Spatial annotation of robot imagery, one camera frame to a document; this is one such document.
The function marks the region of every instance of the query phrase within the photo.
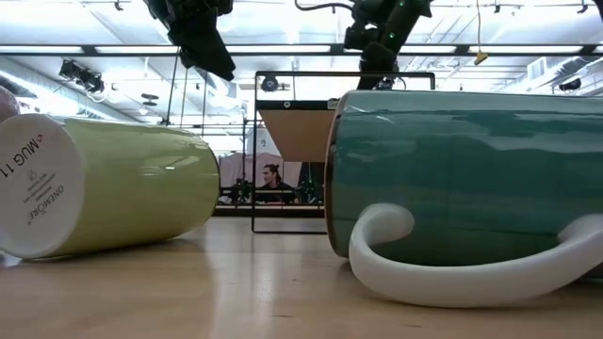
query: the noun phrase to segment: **person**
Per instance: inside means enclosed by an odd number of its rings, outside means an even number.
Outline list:
[[[291,192],[283,193],[258,193],[257,200],[259,202],[283,202],[292,203],[295,199],[295,193],[292,192],[293,187],[283,182],[281,174],[279,174],[279,166],[274,164],[267,164],[262,169],[264,175],[264,185],[259,187],[258,190],[269,191],[269,190],[288,190]]]
[[[0,86],[0,123],[19,114],[19,102],[8,89]]]

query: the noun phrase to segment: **teal mug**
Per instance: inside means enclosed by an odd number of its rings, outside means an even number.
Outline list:
[[[334,251],[436,307],[540,296],[603,262],[603,100],[353,91],[326,166]]]

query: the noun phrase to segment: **lime green mug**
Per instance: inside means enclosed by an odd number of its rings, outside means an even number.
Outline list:
[[[197,136],[21,115],[0,124],[0,250],[36,259],[175,237],[211,217],[216,157]]]

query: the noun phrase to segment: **ceiling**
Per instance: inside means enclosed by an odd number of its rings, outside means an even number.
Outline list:
[[[300,5],[326,2],[300,0]],[[586,44],[603,41],[603,23],[594,5],[578,14],[582,7],[579,0],[499,1],[501,9],[495,13],[494,3],[494,0],[481,0],[478,16],[475,0],[435,0],[432,18],[421,18],[408,42],[446,44],[480,40],[481,43]],[[169,43],[166,29],[153,20],[142,0],[121,0],[120,4],[123,11],[115,9],[113,0],[0,1],[0,31],[3,32],[0,45]],[[335,13],[330,9],[299,11],[292,0],[236,0],[233,13],[219,18],[218,29],[226,44],[341,43],[351,23],[350,13],[342,8]],[[9,57],[63,84],[57,74],[64,57]],[[434,72],[441,90],[495,91],[523,79],[526,66],[536,58],[490,57],[475,66],[475,58],[467,56],[401,56],[399,65],[401,71]],[[102,105],[141,121],[158,121],[170,110],[173,120],[179,123],[182,119],[183,124],[240,123],[243,103],[253,100],[256,71],[358,70],[358,56],[235,56],[237,85],[236,90],[232,90],[224,85],[206,89],[203,77],[193,70],[187,72],[174,57],[78,56],[70,59],[102,73],[109,84],[107,96],[93,96],[92,100],[102,101]],[[592,78],[591,86],[599,89],[603,76]],[[291,79],[281,81],[292,83]],[[262,95],[267,99],[293,99],[295,93],[297,99],[328,99],[353,89],[355,83],[355,79],[297,78],[295,90]],[[80,90],[72,83],[63,85]],[[410,85],[412,89],[422,86],[424,84]],[[145,101],[140,97],[142,93],[159,96],[157,106],[148,107],[150,112],[145,115],[139,112]]]

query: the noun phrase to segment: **wooden board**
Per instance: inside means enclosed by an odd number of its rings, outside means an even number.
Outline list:
[[[334,110],[259,110],[284,161],[324,162]]]
[[[303,219],[272,218],[303,227]],[[382,300],[326,236],[256,235],[213,218],[162,244],[53,261],[0,254],[2,339],[600,338],[603,286],[510,306],[442,310]]]

